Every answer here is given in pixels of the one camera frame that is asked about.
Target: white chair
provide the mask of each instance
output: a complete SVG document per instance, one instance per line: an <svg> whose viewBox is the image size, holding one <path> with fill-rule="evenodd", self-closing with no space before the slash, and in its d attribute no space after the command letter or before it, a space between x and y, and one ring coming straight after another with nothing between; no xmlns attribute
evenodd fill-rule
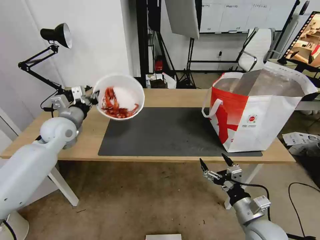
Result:
<svg viewBox="0 0 320 240"><path fill-rule="evenodd" d="M249 29L248 38L237 58L239 66L246 72L263 68L266 56L274 39L274 29Z"/></svg>

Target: lamp shade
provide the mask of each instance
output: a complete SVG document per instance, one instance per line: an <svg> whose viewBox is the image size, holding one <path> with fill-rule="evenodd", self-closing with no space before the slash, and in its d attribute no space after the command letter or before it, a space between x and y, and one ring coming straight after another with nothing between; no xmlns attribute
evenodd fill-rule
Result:
<svg viewBox="0 0 320 240"><path fill-rule="evenodd" d="M55 29L43 28L40 35L47 41L57 41L66 48L72 48L71 33L66 23L59 24Z"/></svg>

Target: shrimp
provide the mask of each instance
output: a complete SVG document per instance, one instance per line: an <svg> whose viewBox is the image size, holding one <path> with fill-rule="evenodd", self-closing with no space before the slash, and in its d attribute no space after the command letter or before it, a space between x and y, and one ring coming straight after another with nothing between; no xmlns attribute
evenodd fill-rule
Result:
<svg viewBox="0 0 320 240"><path fill-rule="evenodd" d="M113 91L113 87L108 87L105 91L104 98L102 99L102 110L105 114L115 118L127 118L133 116L139 105L135 103L135 108L132 111L128 111L127 108L120 108L116 95Z"/></svg>

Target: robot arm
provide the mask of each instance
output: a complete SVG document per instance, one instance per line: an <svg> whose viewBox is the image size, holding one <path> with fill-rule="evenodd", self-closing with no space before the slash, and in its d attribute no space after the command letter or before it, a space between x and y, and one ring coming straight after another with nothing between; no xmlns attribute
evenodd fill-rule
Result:
<svg viewBox="0 0 320 240"><path fill-rule="evenodd" d="M230 204L236 211L246 240L287 240L288 236L281 227L261 219L265 210L271 205L269 199L265 196L252 199L239 183L233 181L237 179L241 182L242 169L226 155L222 154L222 156L229 166L227 170L217 173L209 171L206 164L200 159L201 169L204 177L222 186L222 189L229 195Z"/></svg>
<svg viewBox="0 0 320 240"><path fill-rule="evenodd" d="M0 169L0 223L31 197L56 165L58 153L76 143L82 121L97 104L98 93L85 97L83 87L72 88L72 92L72 106L65 95L51 98L59 116L44 122L41 139L21 147Z"/></svg>

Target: shopping bag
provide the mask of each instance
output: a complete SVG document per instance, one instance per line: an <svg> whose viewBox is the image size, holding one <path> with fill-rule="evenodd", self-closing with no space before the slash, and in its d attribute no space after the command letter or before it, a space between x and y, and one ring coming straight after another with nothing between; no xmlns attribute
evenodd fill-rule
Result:
<svg viewBox="0 0 320 240"><path fill-rule="evenodd" d="M263 151L277 137L301 98L314 92L317 88L304 74L267 62L262 70L224 73L208 90L202 114L210 120L228 152Z"/></svg>

